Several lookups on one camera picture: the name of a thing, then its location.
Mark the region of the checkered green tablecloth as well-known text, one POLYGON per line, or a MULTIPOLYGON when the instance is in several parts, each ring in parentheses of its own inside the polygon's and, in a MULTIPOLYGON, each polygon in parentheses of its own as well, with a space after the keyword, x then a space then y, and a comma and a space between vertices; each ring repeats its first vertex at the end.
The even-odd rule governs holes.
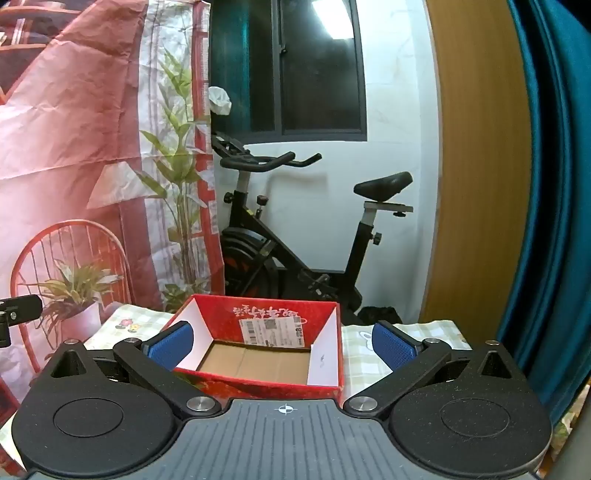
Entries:
MULTIPOLYGON (((175 321, 169 313, 142 307, 118 307, 85 341, 89 350, 110 349, 135 337, 148 340, 175 321)), ((446 344, 455 351, 469 351, 470 344, 451 320, 429 323, 342 327, 344 348, 344 397, 348 399, 416 359, 431 344, 446 344)))

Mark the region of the red strawberry cardboard box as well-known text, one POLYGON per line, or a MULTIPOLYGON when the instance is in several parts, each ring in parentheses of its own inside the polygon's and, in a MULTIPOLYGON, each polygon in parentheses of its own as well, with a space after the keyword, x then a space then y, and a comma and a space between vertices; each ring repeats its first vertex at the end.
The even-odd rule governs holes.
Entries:
POLYGON ((174 372, 221 403, 344 398, 338 303, 195 294, 179 321, 193 343, 174 372))

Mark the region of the wooden door panel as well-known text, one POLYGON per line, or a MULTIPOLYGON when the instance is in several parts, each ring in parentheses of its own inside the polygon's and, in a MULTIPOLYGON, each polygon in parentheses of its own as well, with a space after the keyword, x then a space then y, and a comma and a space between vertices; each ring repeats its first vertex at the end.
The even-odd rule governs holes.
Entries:
POLYGON ((495 337, 528 212, 532 134, 523 57, 505 1, 430 1, 441 174, 424 320, 495 337))

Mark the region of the teal curtain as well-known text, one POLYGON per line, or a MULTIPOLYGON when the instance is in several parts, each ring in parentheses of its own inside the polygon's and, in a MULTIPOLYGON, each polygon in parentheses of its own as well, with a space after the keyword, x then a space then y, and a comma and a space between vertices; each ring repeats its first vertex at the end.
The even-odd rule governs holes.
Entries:
POLYGON ((498 339, 558 423, 590 377, 590 5, 512 1, 531 119, 520 258, 498 339))

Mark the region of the red printed backdrop cloth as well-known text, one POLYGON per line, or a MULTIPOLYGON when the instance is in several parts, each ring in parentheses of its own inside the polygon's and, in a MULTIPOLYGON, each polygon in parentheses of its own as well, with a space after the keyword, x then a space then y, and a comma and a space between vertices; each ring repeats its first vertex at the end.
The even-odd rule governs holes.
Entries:
POLYGON ((204 1, 1 5, 1 293, 40 296, 1 351, 11 416, 58 345, 120 304, 223 290, 204 1))

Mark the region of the white crumpled tissue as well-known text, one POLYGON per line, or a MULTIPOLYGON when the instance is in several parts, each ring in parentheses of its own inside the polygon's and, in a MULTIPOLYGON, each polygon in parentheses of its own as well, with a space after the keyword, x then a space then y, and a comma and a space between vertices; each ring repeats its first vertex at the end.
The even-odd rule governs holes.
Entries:
POLYGON ((228 116, 231 112, 232 103, 228 92, 218 86, 209 86, 207 89, 209 109, 218 116, 228 116))

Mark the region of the dark window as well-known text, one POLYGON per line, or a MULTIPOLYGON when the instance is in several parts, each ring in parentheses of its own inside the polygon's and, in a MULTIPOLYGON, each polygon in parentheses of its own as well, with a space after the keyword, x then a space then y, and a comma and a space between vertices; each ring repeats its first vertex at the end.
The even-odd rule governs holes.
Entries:
POLYGON ((231 101, 212 128, 242 143, 367 138, 354 1, 212 2, 209 78, 231 101))

